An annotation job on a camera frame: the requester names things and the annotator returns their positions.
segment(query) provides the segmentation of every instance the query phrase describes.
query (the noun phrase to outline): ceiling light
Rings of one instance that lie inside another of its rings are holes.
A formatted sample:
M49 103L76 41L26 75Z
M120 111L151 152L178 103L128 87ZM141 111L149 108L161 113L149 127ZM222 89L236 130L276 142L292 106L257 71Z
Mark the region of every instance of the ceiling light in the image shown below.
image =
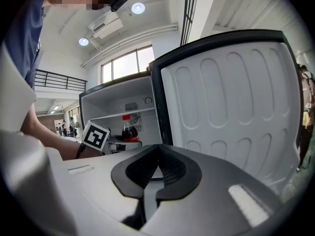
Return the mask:
M82 45L82 46L87 46L89 44L89 41L87 38L80 38L79 39L79 44Z
M144 4L140 2L135 3L131 8L134 14L141 14L144 12L145 9L146 7L144 6Z

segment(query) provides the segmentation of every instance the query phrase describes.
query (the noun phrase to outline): railing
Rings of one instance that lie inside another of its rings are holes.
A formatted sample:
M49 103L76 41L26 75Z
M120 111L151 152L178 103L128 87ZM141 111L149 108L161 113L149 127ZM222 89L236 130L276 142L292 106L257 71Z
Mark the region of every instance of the railing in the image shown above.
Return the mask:
M35 72L36 87L85 91L86 82L85 80L38 69Z
M192 21L195 14L197 0L185 0L183 32L181 46L188 43L188 38L191 31Z

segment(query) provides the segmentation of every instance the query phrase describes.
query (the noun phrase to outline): red label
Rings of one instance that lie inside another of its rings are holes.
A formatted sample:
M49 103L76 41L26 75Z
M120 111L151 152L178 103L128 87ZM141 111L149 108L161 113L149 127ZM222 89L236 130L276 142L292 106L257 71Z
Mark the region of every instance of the red label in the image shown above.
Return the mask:
M126 142L137 142L138 141L138 137L133 137L133 138L127 138L127 139L123 139Z

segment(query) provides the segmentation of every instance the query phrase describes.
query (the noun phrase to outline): black rubber piece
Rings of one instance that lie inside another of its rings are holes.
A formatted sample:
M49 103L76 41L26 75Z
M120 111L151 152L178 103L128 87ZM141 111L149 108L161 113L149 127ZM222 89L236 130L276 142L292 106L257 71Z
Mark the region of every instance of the black rubber piece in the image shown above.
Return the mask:
M157 192L158 205L161 201L186 197L201 181L202 172L195 161L158 145L117 164L111 172L111 178L122 195L143 202L144 189L158 165L165 187Z
M161 201L178 200L190 194L200 183L202 171L192 159L163 145L159 146L159 167L165 188L156 194L157 206Z
M125 197L143 199L144 188L158 167L158 145L152 145L143 152L117 164L111 178Z

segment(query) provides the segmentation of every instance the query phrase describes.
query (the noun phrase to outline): refrigerator shelf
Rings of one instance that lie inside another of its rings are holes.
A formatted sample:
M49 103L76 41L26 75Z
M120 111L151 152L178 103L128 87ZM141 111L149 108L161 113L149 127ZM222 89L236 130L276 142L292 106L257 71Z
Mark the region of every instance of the refrigerator shelf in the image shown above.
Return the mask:
M140 112L151 111L151 110L155 110L155 109L156 108L146 108L146 109L129 111L129 112L115 114L115 115L110 115L110 116L102 116L102 117L92 118L91 120L99 120L99 119L105 119L105 118L119 117L119 116L124 116L124 115L130 115L130 114L136 114L136 113L140 113Z

